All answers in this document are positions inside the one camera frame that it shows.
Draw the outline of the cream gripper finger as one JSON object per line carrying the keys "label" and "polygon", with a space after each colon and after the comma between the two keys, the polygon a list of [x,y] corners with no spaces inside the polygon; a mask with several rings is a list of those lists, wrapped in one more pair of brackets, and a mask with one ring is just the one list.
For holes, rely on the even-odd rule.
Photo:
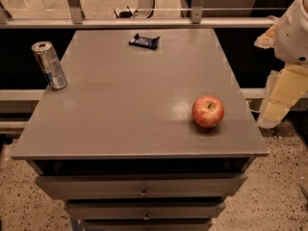
{"label": "cream gripper finger", "polygon": [[267,80],[257,125],[261,128],[274,128],[280,124],[307,91],[306,64],[285,64],[279,72],[272,71]]}
{"label": "cream gripper finger", "polygon": [[254,41],[254,45],[263,49],[272,48],[274,46],[276,27],[276,24],[269,27],[260,37]]}

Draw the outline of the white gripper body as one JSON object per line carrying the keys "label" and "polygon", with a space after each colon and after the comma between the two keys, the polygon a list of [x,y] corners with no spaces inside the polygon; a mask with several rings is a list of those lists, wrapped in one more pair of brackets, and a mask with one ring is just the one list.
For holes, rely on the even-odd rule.
{"label": "white gripper body", "polygon": [[295,0],[280,17],[274,54],[289,64],[308,64],[308,0]]}

